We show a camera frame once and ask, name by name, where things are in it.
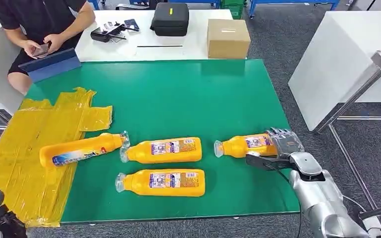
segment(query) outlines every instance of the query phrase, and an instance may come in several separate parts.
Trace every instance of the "yellow plastic wrap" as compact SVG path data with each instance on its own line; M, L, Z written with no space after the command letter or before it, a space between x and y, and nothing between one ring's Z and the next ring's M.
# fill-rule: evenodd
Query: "yellow plastic wrap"
M4 203L28 227L59 226L76 163L44 168L45 145L83 138L83 131L107 129L112 107L90 108L95 92L76 88L49 100L26 99L0 137L0 189Z

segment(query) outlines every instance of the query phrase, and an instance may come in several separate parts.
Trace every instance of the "yellow bottle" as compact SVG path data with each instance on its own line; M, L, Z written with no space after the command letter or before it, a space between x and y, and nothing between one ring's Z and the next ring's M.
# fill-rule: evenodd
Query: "yellow bottle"
M121 148L121 160L142 164L192 162L202 158L198 137L143 141L130 148Z
M93 138L45 146L40 149L40 163L43 167L61 166L106 154L121 146L130 146L126 131L121 134L102 133Z
M200 197L205 193L205 173L202 170L168 169L141 170L132 175L120 173L116 190L138 195Z
M215 141L215 156L230 155L244 158L249 151L256 151L263 156L276 155L277 149L268 134L235 136L228 141Z

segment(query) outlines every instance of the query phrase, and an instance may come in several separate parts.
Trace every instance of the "stainless steel table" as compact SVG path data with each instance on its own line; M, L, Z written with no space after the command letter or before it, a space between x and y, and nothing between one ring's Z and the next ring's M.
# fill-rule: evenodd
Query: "stainless steel table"
M324 123L319 124L314 130L316 132L322 132L326 127L328 127L331 130L331 133L333 137L335 138L336 142L338 143L338 146L340 147L342 153L344 154L344 157L346 161L348 162L350 169L354 173L354 176L356 177L357 182L360 184L360 187L364 195L366 196L368 203L370 204L372 208L372 211L360 213L359 217L362 220L372 216L381 215L381 208L379 208L376 205L375 201L370 195L369 190L367 189L363 179L361 178L359 172L357 171L350 155L345 149L344 144L339 138L338 133L336 132L332 123L335 120L381 120L381 116L343 116L344 112L346 112L347 109L351 105L353 105L353 103L355 103L356 100L360 98L360 96L364 92L366 92L381 77L381 51L376 51L376 53L373 54L371 59L375 66L375 71L372 74L372 76L342 105L341 108L339 108L334 114L332 114L331 117L328 120L326 120Z

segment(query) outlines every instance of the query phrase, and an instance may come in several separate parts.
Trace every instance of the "black case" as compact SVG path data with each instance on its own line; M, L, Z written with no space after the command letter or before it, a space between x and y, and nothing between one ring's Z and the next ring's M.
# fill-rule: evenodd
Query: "black case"
M150 29L157 36L185 36L188 32L189 8L186 3L157 4Z

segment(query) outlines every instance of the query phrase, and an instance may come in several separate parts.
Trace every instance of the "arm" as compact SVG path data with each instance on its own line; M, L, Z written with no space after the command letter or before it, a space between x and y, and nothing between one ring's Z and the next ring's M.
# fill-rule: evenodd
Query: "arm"
M68 28L60 34L50 34L45 37L45 43L52 42L48 53L51 54L57 51L65 41L89 27L94 22L94 19L95 15L93 9L88 2L85 2L79 10L75 21Z
M0 1L0 24L11 42L23 48L28 56L35 59L32 53L36 48L40 48L40 45L34 41L27 40L27 37L20 28L18 20L12 14L8 5L3 1Z

